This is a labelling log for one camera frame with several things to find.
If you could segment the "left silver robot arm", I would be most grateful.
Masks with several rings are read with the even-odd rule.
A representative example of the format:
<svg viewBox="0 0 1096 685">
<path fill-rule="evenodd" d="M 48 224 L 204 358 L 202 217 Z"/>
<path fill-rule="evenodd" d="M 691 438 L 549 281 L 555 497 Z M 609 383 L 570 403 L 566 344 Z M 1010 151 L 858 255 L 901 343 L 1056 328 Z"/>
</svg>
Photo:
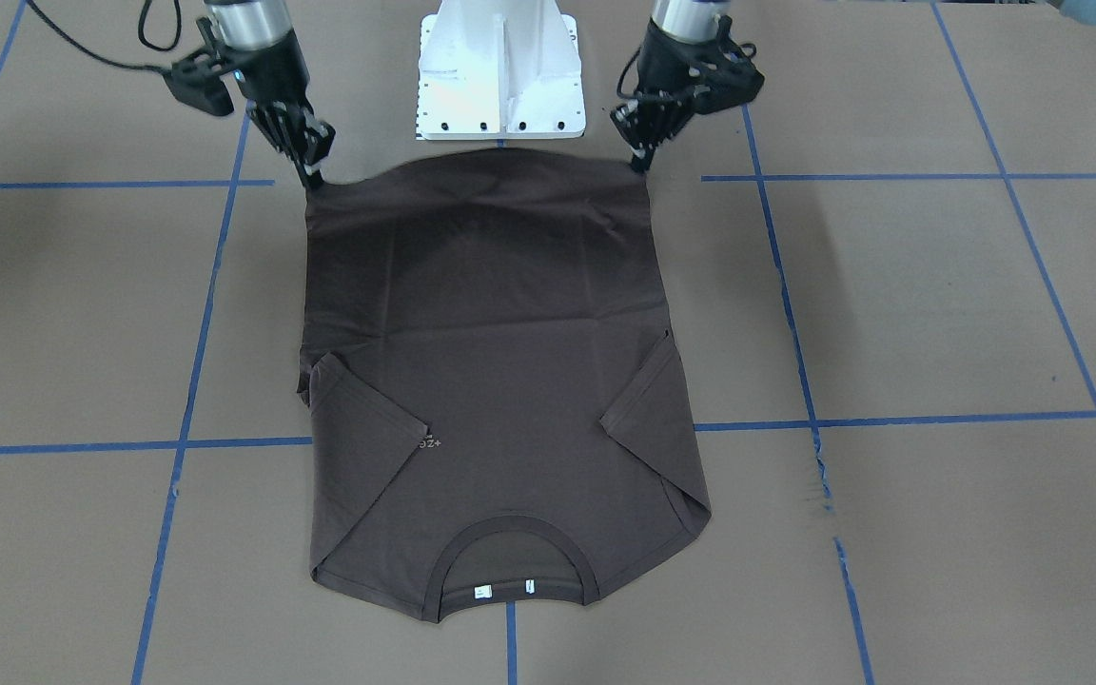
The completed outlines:
<svg viewBox="0 0 1096 685">
<path fill-rule="evenodd" d="M 713 76 L 728 35 L 728 1 L 657 1 L 642 44 L 623 66 L 610 118 L 632 151 L 630 168 L 648 172 L 657 148 L 696 114 L 717 111 Z"/>
</svg>

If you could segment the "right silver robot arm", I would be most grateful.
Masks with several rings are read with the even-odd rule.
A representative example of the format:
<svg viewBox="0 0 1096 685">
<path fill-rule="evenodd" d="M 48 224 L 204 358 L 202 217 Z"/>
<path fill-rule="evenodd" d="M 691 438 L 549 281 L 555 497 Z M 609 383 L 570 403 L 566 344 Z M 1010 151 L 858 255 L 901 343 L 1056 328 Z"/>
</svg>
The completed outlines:
<svg viewBox="0 0 1096 685">
<path fill-rule="evenodd" d="M 336 132 L 307 96 L 309 72 L 286 2 L 205 1 L 205 9 L 248 118 L 292 161 L 305 190 L 322 187 L 321 163 Z"/>
</svg>

